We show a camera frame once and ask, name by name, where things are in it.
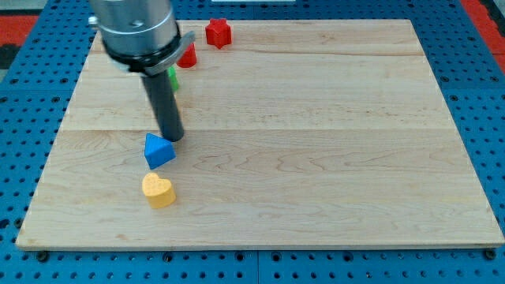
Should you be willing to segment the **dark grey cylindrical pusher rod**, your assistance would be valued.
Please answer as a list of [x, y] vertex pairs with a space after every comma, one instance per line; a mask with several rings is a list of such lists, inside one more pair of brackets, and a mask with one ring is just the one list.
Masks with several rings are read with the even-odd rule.
[[185, 134], [167, 70], [142, 77], [155, 120], [164, 139], [179, 141]]

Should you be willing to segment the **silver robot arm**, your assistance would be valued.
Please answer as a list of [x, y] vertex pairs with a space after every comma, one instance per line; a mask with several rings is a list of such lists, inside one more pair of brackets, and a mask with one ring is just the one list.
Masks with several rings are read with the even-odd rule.
[[90, 0], [89, 25], [99, 31], [109, 57], [129, 73], [138, 73], [164, 139], [185, 134], [169, 78], [195, 42], [193, 31], [181, 33], [170, 0]]

